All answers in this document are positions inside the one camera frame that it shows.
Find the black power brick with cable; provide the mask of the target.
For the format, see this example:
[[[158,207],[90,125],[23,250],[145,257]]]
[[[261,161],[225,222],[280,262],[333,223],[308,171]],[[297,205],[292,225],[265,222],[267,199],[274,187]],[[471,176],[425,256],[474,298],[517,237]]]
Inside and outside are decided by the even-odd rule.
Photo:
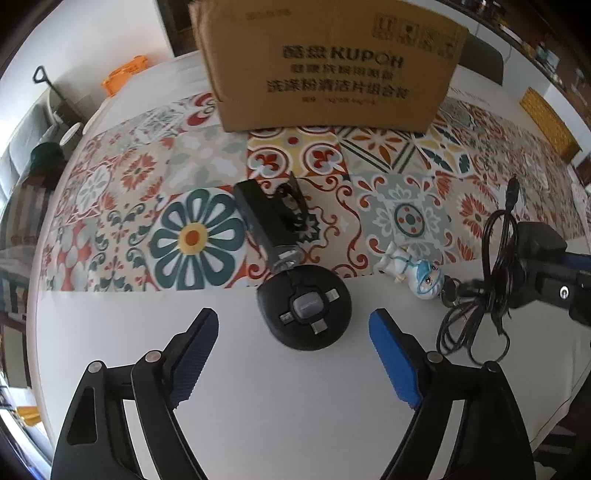
[[[442,301],[448,308],[436,340],[439,354],[448,356],[461,349],[476,365],[472,349],[481,322],[489,316],[497,334],[509,340],[503,318],[512,310],[509,295],[514,283],[514,268],[520,259],[542,259],[567,252],[567,243],[550,225],[519,222],[513,215],[520,193],[517,178],[509,180],[505,206],[485,223],[482,237],[481,279],[460,281],[447,276]]]

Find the white blue doll figurine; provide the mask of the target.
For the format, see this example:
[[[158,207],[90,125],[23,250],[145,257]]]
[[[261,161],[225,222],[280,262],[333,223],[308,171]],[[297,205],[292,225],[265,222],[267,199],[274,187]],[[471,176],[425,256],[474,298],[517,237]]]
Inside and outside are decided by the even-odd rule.
[[[397,283],[406,282],[410,291],[422,300],[438,297],[444,285],[444,274],[436,264],[416,257],[394,242],[388,245],[376,269]]]

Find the black round multi-plug adapter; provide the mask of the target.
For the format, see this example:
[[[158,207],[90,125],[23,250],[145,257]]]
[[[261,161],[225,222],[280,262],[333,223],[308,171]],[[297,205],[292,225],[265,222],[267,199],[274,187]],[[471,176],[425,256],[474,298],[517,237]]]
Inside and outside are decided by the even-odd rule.
[[[274,275],[257,287],[256,299],[270,333],[298,351],[331,346],[352,318],[346,284],[318,265],[300,265]]]

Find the black rectangular device with clip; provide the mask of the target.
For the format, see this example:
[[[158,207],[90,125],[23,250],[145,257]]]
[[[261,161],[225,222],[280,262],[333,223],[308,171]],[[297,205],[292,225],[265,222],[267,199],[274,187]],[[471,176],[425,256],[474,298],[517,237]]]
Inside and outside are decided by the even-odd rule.
[[[297,234],[307,226],[308,204],[294,174],[271,195],[264,193],[255,179],[236,183],[233,195],[270,272],[277,274],[300,265],[304,253]]]

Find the woven wicker basket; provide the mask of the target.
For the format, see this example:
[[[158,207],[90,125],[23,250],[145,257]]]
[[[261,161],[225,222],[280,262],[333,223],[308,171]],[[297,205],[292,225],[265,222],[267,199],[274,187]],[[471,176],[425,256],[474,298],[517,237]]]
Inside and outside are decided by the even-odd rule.
[[[557,155],[565,163],[570,163],[581,148],[550,104],[535,89],[529,87],[520,100],[520,105],[536,123]]]

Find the dark grey chair right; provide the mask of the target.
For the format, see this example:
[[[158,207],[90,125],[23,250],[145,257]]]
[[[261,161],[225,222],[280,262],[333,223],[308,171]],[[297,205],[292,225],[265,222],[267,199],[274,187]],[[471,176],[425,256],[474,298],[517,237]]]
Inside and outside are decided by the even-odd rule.
[[[498,85],[503,84],[504,61],[501,53],[473,34],[466,39],[459,64]]]

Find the patterned tile table mat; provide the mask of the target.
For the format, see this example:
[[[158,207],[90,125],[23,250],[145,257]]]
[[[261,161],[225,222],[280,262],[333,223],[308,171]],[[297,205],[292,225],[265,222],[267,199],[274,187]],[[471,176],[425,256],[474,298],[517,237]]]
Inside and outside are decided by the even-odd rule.
[[[270,276],[235,203],[252,180],[283,209],[305,264],[372,274],[390,244],[473,261],[490,215],[584,233],[566,165],[528,129],[450,97],[425,133],[369,127],[225,132],[198,93],[101,129],[76,156],[42,250],[49,291],[187,291]]]

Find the orange plastic container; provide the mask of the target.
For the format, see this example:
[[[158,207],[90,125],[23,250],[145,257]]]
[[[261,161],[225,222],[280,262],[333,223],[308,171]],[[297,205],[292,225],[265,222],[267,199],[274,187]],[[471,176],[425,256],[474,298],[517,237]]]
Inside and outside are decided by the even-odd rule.
[[[110,72],[102,81],[101,86],[108,97],[113,97],[134,75],[141,73],[149,67],[145,55],[137,55],[131,61]]]

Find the brown cardboard box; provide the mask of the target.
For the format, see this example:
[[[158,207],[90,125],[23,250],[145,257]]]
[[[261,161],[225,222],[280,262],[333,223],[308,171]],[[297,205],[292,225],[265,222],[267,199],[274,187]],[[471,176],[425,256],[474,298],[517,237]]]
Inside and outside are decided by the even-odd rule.
[[[465,26],[405,1],[193,1],[188,9],[228,132],[423,133],[468,37]]]

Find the wooden wall shelf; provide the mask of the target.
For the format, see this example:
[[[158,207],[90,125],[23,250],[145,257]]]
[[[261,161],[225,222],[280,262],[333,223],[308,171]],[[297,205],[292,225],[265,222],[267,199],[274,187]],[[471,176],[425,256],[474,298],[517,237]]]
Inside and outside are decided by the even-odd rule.
[[[590,124],[590,20],[587,1],[448,1],[478,23],[474,34],[504,57],[505,90],[528,89],[564,118]]]

